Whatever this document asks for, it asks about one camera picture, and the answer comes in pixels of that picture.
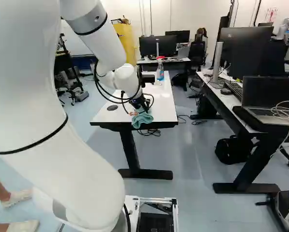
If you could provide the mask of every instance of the computer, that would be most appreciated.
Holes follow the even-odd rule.
[[[189,34],[190,30],[174,30],[174,31],[166,31],[165,35],[176,35],[177,43],[188,43],[189,42]]]
[[[157,56],[156,43],[158,43],[160,56],[172,57],[175,55],[177,38],[175,35],[166,35],[139,37],[141,56]]]
[[[245,75],[258,75],[265,48],[273,27],[222,28],[221,59],[230,63],[228,75],[243,79]]]
[[[258,27],[272,27],[274,23],[259,23]]]
[[[260,122],[289,125],[289,122],[275,117],[271,112],[273,107],[284,101],[289,101],[289,77],[244,77],[242,108]],[[289,108],[289,102],[279,106]]]
[[[156,39],[154,36],[139,37],[140,54],[143,57],[156,55]]]

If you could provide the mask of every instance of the plastic bottle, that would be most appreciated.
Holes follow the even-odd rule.
[[[156,84],[162,86],[164,84],[165,80],[165,71],[164,71],[164,66],[162,63],[162,58],[163,57],[157,57],[158,61],[158,67],[156,70]]]

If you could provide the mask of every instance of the black ring stripe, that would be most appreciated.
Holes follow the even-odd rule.
[[[10,155],[10,154],[14,154],[14,153],[17,153],[17,152],[21,152],[21,151],[25,151],[25,150],[28,150],[34,146],[37,146],[43,142],[45,142],[46,140],[52,138],[55,134],[57,134],[67,123],[68,121],[68,115],[66,115],[66,119],[64,120],[64,122],[56,129],[54,130],[52,133],[50,133],[48,136],[44,137],[43,139],[33,143],[33,144],[30,144],[28,146],[25,146],[25,147],[22,147],[22,148],[19,148],[19,149],[16,149],[16,150],[12,150],[12,151],[0,151],[0,155]]]
[[[94,33],[95,31],[99,30],[105,23],[106,23],[106,20],[107,20],[107,14],[106,14],[106,17],[104,19],[104,21],[102,22],[102,24],[100,24],[98,27],[96,27],[94,30],[91,30],[91,31],[88,31],[88,32],[84,32],[84,33],[78,33],[75,31],[75,33],[77,35],[89,35],[89,34],[92,34]]]

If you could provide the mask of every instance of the computer monitor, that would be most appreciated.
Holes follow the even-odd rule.
[[[221,58],[228,63],[229,76],[258,75],[263,55],[273,27],[222,28],[220,41],[224,42]]]
[[[188,43],[189,42],[190,30],[173,30],[166,31],[165,35],[176,35],[177,43]]]
[[[259,23],[258,27],[272,27],[274,23]]]
[[[139,37],[141,56],[157,55],[156,43],[159,47],[159,55],[165,57],[174,56],[177,48],[175,35]]]
[[[165,57],[172,57],[177,51],[177,36],[164,35],[155,36],[156,42],[159,46],[159,55]]]
[[[142,57],[156,55],[156,39],[154,36],[139,37],[139,44]]]

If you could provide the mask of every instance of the yellow cabinet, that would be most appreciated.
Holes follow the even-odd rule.
[[[116,33],[120,36],[120,41],[123,44],[123,47],[127,56],[127,63],[136,65],[136,53],[135,53],[135,43],[133,37],[133,31],[131,25],[124,23],[113,24]]]

